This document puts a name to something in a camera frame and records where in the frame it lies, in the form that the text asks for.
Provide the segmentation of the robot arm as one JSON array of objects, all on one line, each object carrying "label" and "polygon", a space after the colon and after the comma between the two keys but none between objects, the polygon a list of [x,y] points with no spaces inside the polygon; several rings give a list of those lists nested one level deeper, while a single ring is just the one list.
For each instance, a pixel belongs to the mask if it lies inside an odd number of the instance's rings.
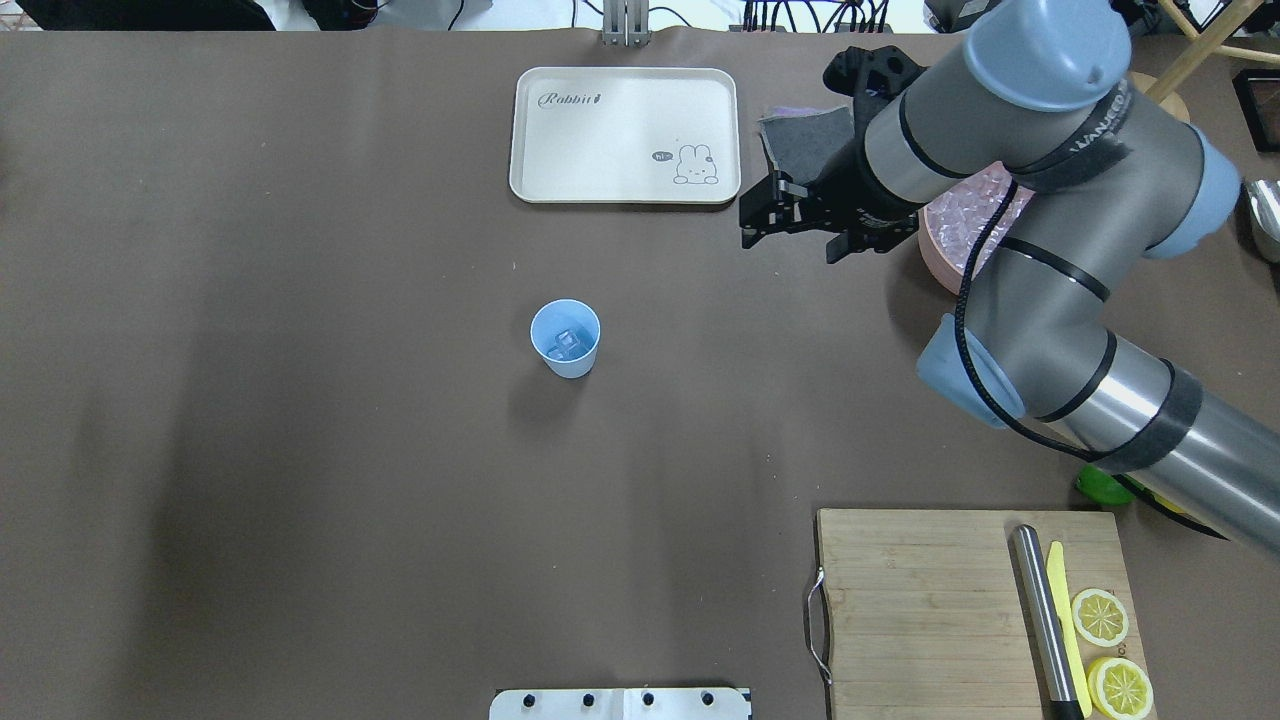
[{"label": "robot arm", "polygon": [[987,259],[975,242],[955,309],[918,375],[980,421],[1137,479],[1217,534],[1277,555],[1277,436],[1100,314],[1143,259],[1193,250],[1230,217],[1236,168],[1128,77],[1106,1],[1002,1],[934,65],[850,47],[826,86],[854,133],[813,179],[773,170],[739,200],[742,246],[831,233],[829,263],[884,252],[916,214],[1000,164],[1002,205],[1030,199]]}]

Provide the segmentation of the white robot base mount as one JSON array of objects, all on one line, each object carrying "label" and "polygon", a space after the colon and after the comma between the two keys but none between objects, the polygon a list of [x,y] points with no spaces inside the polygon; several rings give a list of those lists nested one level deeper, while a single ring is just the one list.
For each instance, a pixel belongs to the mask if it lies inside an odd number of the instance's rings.
[{"label": "white robot base mount", "polygon": [[508,689],[495,694],[489,719],[753,719],[749,689],[634,687]]}]

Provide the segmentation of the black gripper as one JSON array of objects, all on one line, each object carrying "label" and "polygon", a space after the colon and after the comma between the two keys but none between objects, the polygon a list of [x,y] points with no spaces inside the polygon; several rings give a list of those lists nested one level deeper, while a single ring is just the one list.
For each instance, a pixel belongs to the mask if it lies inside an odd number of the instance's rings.
[{"label": "black gripper", "polygon": [[865,140],[870,122],[922,73],[900,47],[850,46],[837,53],[823,72],[824,86],[847,97],[855,122],[854,137],[826,164],[809,186],[777,170],[739,199],[741,249],[765,237],[824,231],[826,263],[867,251],[890,251],[916,232],[915,204],[891,193],[870,168]]}]

